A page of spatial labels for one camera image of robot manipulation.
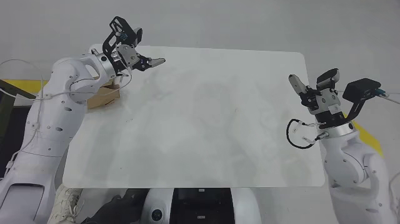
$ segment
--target yellow floor tape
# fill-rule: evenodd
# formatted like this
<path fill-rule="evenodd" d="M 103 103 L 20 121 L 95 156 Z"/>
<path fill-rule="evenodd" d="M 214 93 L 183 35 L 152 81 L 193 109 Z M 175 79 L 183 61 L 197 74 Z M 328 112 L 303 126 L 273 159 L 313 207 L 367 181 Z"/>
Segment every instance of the yellow floor tape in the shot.
<path fill-rule="evenodd" d="M 5 79 L 4 81 L 29 93 L 37 93 L 40 90 L 40 81 L 21 79 Z M 383 156 L 380 142 L 355 121 L 354 125 L 360 132 L 360 139 L 368 144 L 370 147 L 374 148 L 381 156 Z"/>
<path fill-rule="evenodd" d="M 3 81 L 27 91 L 28 93 L 37 93 L 40 91 L 40 81 L 27 80 L 27 79 L 4 79 Z"/>

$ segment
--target white cable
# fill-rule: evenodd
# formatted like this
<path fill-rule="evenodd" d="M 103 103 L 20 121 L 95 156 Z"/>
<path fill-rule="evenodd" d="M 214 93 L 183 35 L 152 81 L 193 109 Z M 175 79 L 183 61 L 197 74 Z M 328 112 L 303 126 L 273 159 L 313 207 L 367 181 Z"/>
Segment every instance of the white cable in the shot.
<path fill-rule="evenodd" d="M 344 93 L 343 90 L 336 90 L 339 93 Z M 386 94 L 400 94 L 400 92 L 386 92 Z"/>
<path fill-rule="evenodd" d="M 389 97 L 385 97 L 385 96 L 383 96 L 383 95 L 378 95 L 380 98 L 384 98 L 384 99 L 386 99 L 386 100 L 388 100 L 388 101 L 392 101 L 392 102 L 394 102 L 394 103 L 397 103 L 397 104 L 400 104 L 400 101 L 396 101 L 395 99 L 391 99 L 391 98 L 389 98 Z"/>

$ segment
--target black cable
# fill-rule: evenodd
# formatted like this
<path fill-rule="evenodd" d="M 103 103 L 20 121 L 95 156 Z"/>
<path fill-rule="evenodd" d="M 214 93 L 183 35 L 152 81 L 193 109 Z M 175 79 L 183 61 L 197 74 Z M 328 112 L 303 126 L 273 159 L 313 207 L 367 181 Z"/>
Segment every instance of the black cable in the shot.
<path fill-rule="evenodd" d="M 287 141 L 288 141 L 288 142 L 290 143 L 290 145 L 292 145 L 293 147 L 299 148 L 299 149 L 301 149 L 301 150 L 306 150 L 306 149 L 312 147 L 314 144 L 310 144 L 310 145 L 308 145 L 308 146 L 298 146 L 298 145 L 294 144 L 294 143 L 290 140 L 290 138 L 289 138 L 289 127 L 290 127 L 290 125 L 292 124 L 293 121 L 295 121 L 295 122 L 297 122 L 297 123 L 300 122 L 300 120 L 297 120 L 297 119 L 291 119 L 291 120 L 289 121 L 289 124 L 287 124 L 287 128 L 286 128 L 286 139 L 287 139 Z"/>

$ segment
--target wire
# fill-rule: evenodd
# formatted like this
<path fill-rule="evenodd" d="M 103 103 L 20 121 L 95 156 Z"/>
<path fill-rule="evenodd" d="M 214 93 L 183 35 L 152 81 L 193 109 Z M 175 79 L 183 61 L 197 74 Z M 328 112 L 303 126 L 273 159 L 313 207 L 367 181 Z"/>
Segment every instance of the wire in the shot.
<path fill-rule="evenodd" d="M 336 90 L 339 93 L 344 93 L 344 90 Z M 386 92 L 386 94 L 400 94 L 400 92 Z"/>
<path fill-rule="evenodd" d="M 290 125 L 293 123 L 293 121 L 295 121 L 295 122 L 297 122 L 297 123 L 300 122 L 300 120 L 297 120 L 297 119 L 291 119 L 291 120 L 289 121 L 289 123 L 287 124 L 287 128 L 286 128 L 286 139 L 287 139 L 287 141 L 288 141 L 288 142 L 290 143 L 290 145 L 292 145 L 293 147 L 299 148 L 299 149 L 301 149 L 301 150 L 306 150 L 306 149 L 312 147 L 314 144 L 310 144 L 310 145 L 308 145 L 308 146 L 298 146 L 298 145 L 294 144 L 294 143 L 290 140 L 290 138 L 289 138 L 289 127 L 290 127 Z"/>
<path fill-rule="evenodd" d="M 391 98 L 389 98 L 389 97 L 385 97 L 385 96 L 383 96 L 382 94 L 380 94 L 380 95 L 378 95 L 380 98 L 384 98 L 384 99 L 386 99 L 386 100 L 388 100 L 388 101 L 392 101 L 392 102 L 394 102 L 394 103 L 397 103 L 397 104 L 400 104 L 400 101 L 396 101 L 396 100 L 394 100 L 394 99 L 391 99 Z"/>

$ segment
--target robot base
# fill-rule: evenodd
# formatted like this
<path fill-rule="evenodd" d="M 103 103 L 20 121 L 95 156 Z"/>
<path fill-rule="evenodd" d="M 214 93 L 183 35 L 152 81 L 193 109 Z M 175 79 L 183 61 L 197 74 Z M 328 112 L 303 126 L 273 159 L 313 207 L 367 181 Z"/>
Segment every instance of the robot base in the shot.
<path fill-rule="evenodd" d="M 140 223 L 261 224 L 261 216 L 250 188 L 152 188 Z"/>

